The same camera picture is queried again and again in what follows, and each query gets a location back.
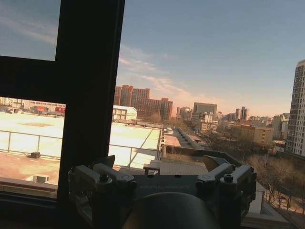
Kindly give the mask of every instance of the low building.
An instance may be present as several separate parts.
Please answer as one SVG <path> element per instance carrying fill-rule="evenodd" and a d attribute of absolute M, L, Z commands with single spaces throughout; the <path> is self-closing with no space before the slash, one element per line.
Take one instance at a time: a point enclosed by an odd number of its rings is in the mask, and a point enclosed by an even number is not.
<path fill-rule="evenodd" d="M 217 125 L 218 131 L 226 131 L 230 129 L 233 125 L 236 125 L 236 122 L 229 122 L 227 120 L 219 120 Z"/>
<path fill-rule="evenodd" d="M 248 140 L 259 145 L 271 145 L 273 140 L 273 128 L 257 127 L 252 125 L 240 125 L 239 139 Z"/>
<path fill-rule="evenodd" d="M 274 139 L 287 139 L 288 121 L 284 114 L 275 115 L 273 117 L 273 138 Z"/>
<path fill-rule="evenodd" d="M 130 106 L 113 106 L 112 110 L 112 120 L 122 119 L 122 120 L 132 120 L 137 118 L 137 110 Z"/>

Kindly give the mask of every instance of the flat roof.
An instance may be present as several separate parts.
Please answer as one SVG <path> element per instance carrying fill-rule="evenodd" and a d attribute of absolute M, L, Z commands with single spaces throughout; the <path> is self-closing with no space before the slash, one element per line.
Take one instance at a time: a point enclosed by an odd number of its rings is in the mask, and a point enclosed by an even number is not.
<path fill-rule="evenodd" d="M 113 105 L 114 109 L 121 109 L 121 110 L 135 110 L 137 111 L 137 109 L 135 109 L 132 106 L 118 106 L 118 105 Z"/>

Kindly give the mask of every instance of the bolt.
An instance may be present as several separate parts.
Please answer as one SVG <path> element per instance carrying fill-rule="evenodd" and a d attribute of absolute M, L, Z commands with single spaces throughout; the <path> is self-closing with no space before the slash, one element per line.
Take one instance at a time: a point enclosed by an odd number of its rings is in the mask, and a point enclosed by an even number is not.
<path fill-rule="evenodd" d="M 227 183 L 232 183 L 233 176 L 231 174 L 225 174 L 224 175 L 224 181 L 227 182 Z"/>
<path fill-rule="evenodd" d="M 233 171 L 235 171 L 235 169 L 236 169 L 236 165 L 231 164 L 231 166 L 232 166 Z"/>
<path fill-rule="evenodd" d="M 101 182 L 105 182 L 105 181 L 108 180 L 108 178 L 109 178 L 109 176 L 108 176 L 107 173 L 102 174 L 102 175 L 100 176 L 100 181 L 101 181 Z"/>

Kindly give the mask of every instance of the black window frame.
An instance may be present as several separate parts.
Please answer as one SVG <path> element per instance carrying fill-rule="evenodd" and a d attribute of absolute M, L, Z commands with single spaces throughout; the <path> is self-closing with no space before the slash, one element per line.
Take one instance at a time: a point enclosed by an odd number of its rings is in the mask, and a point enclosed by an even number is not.
<path fill-rule="evenodd" d="M 0 192 L 0 218 L 79 226 L 68 171 L 108 155 L 123 11 L 124 0 L 61 0 L 55 61 L 0 56 L 0 96 L 67 105 L 57 199 Z"/>

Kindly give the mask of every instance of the bare tree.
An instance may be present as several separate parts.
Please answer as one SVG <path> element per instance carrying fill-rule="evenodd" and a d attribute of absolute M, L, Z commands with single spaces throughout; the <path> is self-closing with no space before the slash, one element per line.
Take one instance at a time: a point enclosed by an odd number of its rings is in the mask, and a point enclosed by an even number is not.
<path fill-rule="evenodd" d="M 147 122 L 161 123 L 161 116 L 158 113 L 154 113 L 151 116 L 145 118 Z"/>

